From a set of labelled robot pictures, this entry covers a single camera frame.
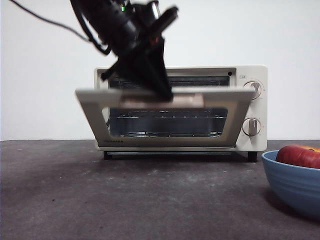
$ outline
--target red apple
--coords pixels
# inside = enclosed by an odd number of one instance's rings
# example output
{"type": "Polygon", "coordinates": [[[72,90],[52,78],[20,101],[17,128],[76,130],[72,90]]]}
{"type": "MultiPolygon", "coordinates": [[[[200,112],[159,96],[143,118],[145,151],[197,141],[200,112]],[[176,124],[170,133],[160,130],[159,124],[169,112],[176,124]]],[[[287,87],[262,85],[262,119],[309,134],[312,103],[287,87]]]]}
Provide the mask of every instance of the red apple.
{"type": "Polygon", "coordinates": [[[288,145],[279,150],[275,160],[285,164],[320,169],[320,148],[288,145]]]}

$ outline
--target white knob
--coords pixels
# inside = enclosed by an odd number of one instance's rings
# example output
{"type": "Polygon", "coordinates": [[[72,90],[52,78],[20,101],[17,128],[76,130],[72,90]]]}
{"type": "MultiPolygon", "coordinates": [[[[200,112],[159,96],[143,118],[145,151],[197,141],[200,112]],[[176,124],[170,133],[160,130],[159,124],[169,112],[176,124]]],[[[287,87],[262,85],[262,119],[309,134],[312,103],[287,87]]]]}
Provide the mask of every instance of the white knob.
{"type": "Polygon", "coordinates": [[[242,125],[243,132],[250,137],[257,135],[260,132],[260,129],[261,129],[260,122],[253,117],[247,118],[246,120],[244,120],[242,125]]]}
{"type": "Polygon", "coordinates": [[[252,99],[256,99],[261,94],[261,84],[257,81],[249,81],[244,85],[245,88],[254,88],[255,94],[252,99]]]}

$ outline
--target blue bowl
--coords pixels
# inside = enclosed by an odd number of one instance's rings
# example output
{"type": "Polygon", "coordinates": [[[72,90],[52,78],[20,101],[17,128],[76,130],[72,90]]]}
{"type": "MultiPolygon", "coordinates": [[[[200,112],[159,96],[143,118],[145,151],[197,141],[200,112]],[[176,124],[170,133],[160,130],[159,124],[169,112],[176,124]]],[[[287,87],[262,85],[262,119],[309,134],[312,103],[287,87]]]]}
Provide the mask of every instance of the blue bowl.
{"type": "Polygon", "coordinates": [[[278,151],[262,154],[272,190],[304,216],[320,220],[320,169],[277,162],[278,151]]]}

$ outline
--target black cable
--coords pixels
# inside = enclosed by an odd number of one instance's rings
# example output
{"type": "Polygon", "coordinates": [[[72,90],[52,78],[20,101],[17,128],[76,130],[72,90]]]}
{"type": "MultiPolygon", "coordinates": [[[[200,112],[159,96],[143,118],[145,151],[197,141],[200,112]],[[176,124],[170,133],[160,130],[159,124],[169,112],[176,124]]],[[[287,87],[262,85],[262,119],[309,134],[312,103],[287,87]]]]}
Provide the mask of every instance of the black cable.
{"type": "Polygon", "coordinates": [[[82,14],[81,9],[79,7],[78,0],[70,0],[70,2],[71,2],[71,6],[73,8],[74,14],[75,14],[76,18],[78,19],[79,24],[82,27],[82,30],[88,36],[89,41],[92,42],[93,45],[95,46],[95,48],[98,49],[101,53],[103,53],[104,55],[108,55],[111,52],[111,48],[108,46],[107,49],[103,49],[102,46],[96,41],[96,39],[94,38],[94,36],[90,32],[90,30],[84,20],[83,14],[82,14]]]}
{"type": "Polygon", "coordinates": [[[56,25],[56,26],[59,26],[59,27],[62,27],[64,29],[67,29],[69,31],[71,31],[72,33],[74,33],[75,35],[77,35],[79,38],[81,38],[82,40],[86,41],[86,42],[91,42],[88,38],[86,38],[85,36],[81,35],[80,33],[78,33],[76,30],[74,30],[73,28],[71,28],[70,26],[67,26],[67,25],[64,25],[63,23],[60,23],[60,22],[56,22],[56,21],[52,21],[50,19],[47,19],[43,16],[39,16],[38,14],[34,13],[33,11],[25,8],[24,6],[22,6],[20,3],[18,3],[17,1],[15,0],[9,0],[11,1],[12,3],[14,3],[15,5],[17,5],[19,8],[21,8],[22,10],[28,12],[29,14],[33,15],[34,17],[42,20],[42,21],[45,21],[49,24],[53,24],[53,25],[56,25]]]}

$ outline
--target white background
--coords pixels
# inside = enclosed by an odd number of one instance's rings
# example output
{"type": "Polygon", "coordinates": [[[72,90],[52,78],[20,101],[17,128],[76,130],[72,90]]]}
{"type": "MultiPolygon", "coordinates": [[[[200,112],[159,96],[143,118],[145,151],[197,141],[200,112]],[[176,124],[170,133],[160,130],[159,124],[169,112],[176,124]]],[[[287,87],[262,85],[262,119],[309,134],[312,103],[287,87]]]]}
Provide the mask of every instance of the white background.
{"type": "MultiPolygon", "coordinates": [[[[20,0],[81,31],[67,0],[20,0]]],[[[160,0],[167,66],[264,64],[268,139],[320,139],[319,0],[160,0]]],[[[1,0],[1,140],[93,139],[75,98],[114,55],[1,0]]]]}

